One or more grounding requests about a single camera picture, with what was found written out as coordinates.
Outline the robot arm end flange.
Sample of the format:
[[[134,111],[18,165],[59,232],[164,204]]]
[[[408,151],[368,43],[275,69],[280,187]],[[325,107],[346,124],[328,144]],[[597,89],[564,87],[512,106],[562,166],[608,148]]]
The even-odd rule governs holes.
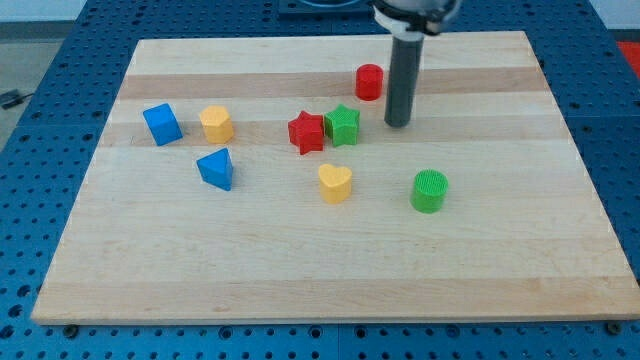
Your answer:
[[[456,18],[461,0],[374,0],[374,18],[393,35],[439,35]]]

